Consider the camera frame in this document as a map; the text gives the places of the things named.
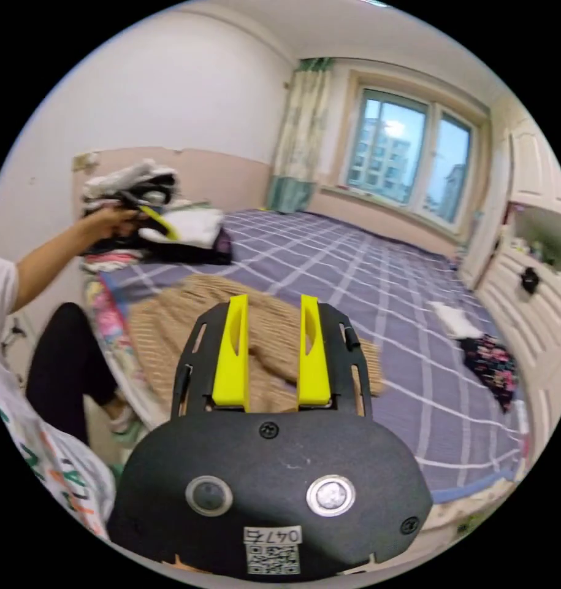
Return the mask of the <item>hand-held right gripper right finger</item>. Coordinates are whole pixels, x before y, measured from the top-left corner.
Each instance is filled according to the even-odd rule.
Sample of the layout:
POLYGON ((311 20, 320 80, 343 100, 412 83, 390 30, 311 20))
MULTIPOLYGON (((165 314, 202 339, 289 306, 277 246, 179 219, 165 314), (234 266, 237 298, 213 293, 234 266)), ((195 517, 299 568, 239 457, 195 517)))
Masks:
POLYGON ((300 345, 297 378, 297 405, 325 407, 331 391, 327 370, 319 302, 316 297, 300 299, 300 345))

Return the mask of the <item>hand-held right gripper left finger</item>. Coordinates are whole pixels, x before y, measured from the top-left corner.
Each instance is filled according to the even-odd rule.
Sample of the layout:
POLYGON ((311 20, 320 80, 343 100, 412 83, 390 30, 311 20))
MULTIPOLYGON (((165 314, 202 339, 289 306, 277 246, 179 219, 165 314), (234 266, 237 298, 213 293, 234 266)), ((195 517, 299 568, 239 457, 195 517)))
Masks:
POLYGON ((250 409, 248 335, 248 296, 233 296, 227 305, 212 390, 219 409, 250 409))

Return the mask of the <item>person's left hand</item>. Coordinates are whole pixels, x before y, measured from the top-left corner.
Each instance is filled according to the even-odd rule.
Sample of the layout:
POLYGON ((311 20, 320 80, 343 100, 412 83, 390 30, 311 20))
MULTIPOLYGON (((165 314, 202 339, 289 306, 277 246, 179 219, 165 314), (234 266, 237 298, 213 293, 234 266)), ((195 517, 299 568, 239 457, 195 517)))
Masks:
POLYGON ((113 237, 126 237, 137 227, 137 212, 120 207, 101 207, 78 221, 84 245, 113 237))

